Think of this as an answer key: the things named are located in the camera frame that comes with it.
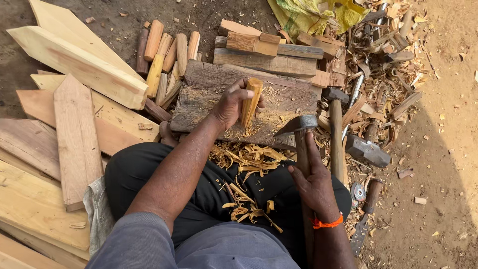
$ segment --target shirt sleeve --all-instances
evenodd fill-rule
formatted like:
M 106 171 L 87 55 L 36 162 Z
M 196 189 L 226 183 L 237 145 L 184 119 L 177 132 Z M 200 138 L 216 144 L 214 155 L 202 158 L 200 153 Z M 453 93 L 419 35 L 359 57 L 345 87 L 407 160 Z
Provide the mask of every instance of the shirt sleeve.
M 133 213 L 116 222 L 86 269 L 176 269 L 166 222 L 153 213 Z

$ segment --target hand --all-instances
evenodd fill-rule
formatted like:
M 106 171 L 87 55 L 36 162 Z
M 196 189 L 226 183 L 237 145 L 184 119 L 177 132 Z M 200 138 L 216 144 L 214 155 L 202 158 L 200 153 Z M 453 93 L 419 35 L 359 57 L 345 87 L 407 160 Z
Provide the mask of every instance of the hand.
M 211 115 L 216 117 L 220 124 L 224 125 L 224 130 L 233 126 L 242 114 L 242 101 L 254 97 L 254 92 L 246 90 L 247 78 L 238 79 L 227 90 L 224 91 L 219 102 L 214 106 Z M 258 108 L 264 108 L 264 97 L 261 94 Z
M 331 223 L 339 218 L 339 210 L 335 201 L 330 172 L 322 164 L 320 152 L 314 142 L 312 132 L 306 133 L 305 143 L 311 166 L 311 175 L 304 177 L 302 171 L 289 166 L 288 170 L 294 179 L 302 200 L 315 211 L 317 219 L 324 223 Z

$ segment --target person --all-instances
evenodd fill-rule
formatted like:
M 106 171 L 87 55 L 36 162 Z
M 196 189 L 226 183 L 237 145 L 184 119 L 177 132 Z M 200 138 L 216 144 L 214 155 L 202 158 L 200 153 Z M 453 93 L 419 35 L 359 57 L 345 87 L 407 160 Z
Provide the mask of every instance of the person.
M 207 160 L 214 141 L 238 120 L 242 101 L 253 97 L 246 85 L 243 78 L 225 90 L 180 144 L 162 123 L 162 143 L 137 144 L 111 158 L 105 186 L 117 222 L 87 269 L 306 268 L 301 199 L 315 211 L 315 224 L 333 226 L 314 230 L 314 268 L 356 268 L 341 222 L 341 212 L 350 211 L 350 193 L 322 164 L 312 133 L 306 135 L 312 167 L 307 178 L 286 161 L 243 182 L 237 165 L 226 170 Z M 264 107 L 262 96 L 258 107 Z M 273 200 L 268 216 L 283 232 L 263 216 L 255 224 L 230 221 L 231 208 L 222 205 L 234 200 L 225 182 L 242 182 L 258 208 Z

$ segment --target orange thread bracelet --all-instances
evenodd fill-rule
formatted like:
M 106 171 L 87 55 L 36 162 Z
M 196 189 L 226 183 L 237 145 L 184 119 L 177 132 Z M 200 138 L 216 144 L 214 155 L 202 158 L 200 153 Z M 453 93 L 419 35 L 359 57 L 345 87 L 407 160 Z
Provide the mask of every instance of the orange thread bracelet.
M 319 221 L 317 218 L 315 218 L 314 220 L 310 219 L 310 221 L 314 225 L 314 229 L 337 227 L 339 224 L 342 223 L 343 220 L 344 220 L 344 218 L 342 216 L 342 212 L 340 212 L 340 217 L 338 218 L 338 220 L 336 220 L 332 223 L 323 223 L 323 222 Z

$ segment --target hammer head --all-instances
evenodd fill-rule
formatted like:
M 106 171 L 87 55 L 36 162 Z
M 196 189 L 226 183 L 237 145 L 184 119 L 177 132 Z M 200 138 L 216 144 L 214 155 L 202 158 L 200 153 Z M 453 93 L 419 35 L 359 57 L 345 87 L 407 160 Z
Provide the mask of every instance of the hammer head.
M 335 99 L 339 99 L 342 105 L 348 104 L 350 97 L 344 94 L 341 90 L 327 87 L 322 91 L 322 96 L 327 99 L 328 101 L 332 101 Z
M 384 168 L 390 163 L 390 155 L 370 141 L 366 141 L 356 135 L 347 135 L 345 151 L 352 157 L 365 160 L 373 166 Z
M 315 115 L 302 115 L 291 119 L 274 136 L 292 135 L 294 132 L 317 127 L 317 118 Z

